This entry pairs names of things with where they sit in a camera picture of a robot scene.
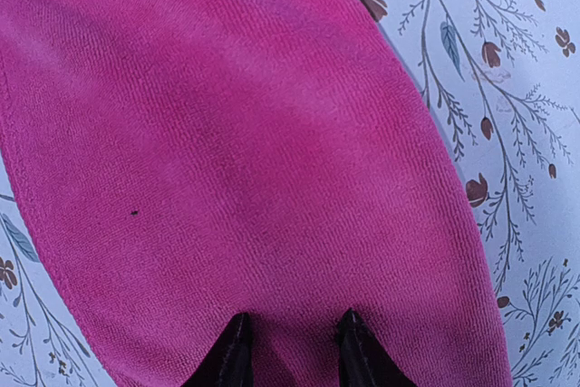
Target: printed flower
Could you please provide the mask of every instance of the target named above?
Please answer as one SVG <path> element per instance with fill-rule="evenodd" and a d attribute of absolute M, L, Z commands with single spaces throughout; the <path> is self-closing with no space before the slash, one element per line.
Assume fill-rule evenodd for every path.
<path fill-rule="evenodd" d="M 499 59 L 498 52 L 501 52 L 499 47 L 490 41 L 486 41 L 481 47 L 481 56 L 483 57 L 483 62 L 489 65 L 491 68 L 499 67 L 501 65 L 501 59 Z"/>
<path fill-rule="evenodd" d="M 6 287 L 9 289 L 12 289 L 13 285 L 18 284 L 14 269 L 15 266 L 10 260 L 6 260 L 6 263 L 4 263 L 4 260 L 0 257 L 0 281 L 4 281 Z"/>
<path fill-rule="evenodd" d="M 377 23 L 387 15 L 387 4 L 384 0 L 361 0 L 361 2 Z"/>
<path fill-rule="evenodd" d="M 493 133 L 493 124 L 488 117 L 483 117 L 481 120 L 481 132 L 488 140 L 491 140 L 491 133 Z"/>
<path fill-rule="evenodd" d="M 562 53 L 566 58 L 570 56 L 570 53 L 576 52 L 576 46 L 570 41 L 570 34 L 566 29 L 556 28 L 556 42 L 562 47 Z"/>
<path fill-rule="evenodd" d="M 536 2 L 536 5 L 538 8 L 540 8 L 542 11 L 546 11 L 546 8 L 544 7 L 544 2 L 542 2 L 542 0 L 534 0 Z"/>
<path fill-rule="evenodd" d="M 488 181 L 479 173 L 479 182 L 470 180 L 465 185 L 468 194 L 469 204 L 476 208 L 481 206 L 488 199 Z"/>
<path fill-rule="evenodd" d="M 509 305 L 509 297 L 501 296 L 498 298 L 498 307 L 506 308 Z"/>
<path fill-rule="evenodd" d="M 552 335 L 552 333 L 556 330 L 556 328 L 562 328 L 565 319 L 564 317 L 564 310 L 561 312 L 555 312 L 554 317 L 550 319 L 550 323 L 548 324 L 549 328 L 547 329 L 547 333 Z"/>

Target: ribbed fabric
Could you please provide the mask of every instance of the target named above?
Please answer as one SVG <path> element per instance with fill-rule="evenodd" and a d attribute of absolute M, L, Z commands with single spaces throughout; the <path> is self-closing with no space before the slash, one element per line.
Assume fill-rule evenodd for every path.
<path fill-rule="evenodd" d="M 120 386 L 178 386 L 236 312 L 257 386 L 337 385 L 358 310 L 420 387 L 504 387 L 465 194 L 357 0 L 0 0 L 1 147 Z"/>

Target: pink fabric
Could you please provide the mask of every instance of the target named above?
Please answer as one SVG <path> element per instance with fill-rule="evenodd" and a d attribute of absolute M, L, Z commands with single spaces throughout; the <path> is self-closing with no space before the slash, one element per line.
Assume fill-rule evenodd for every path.
<path fill-rule="evenodd" d="M 357 0 L 0 0 L 0 54 L 17 201 L 120 386 L 180 385 L 242 310 L 257 386 L 335 386 L 350 306 L 420 387 L 511 384 L 463 189 Z"/>

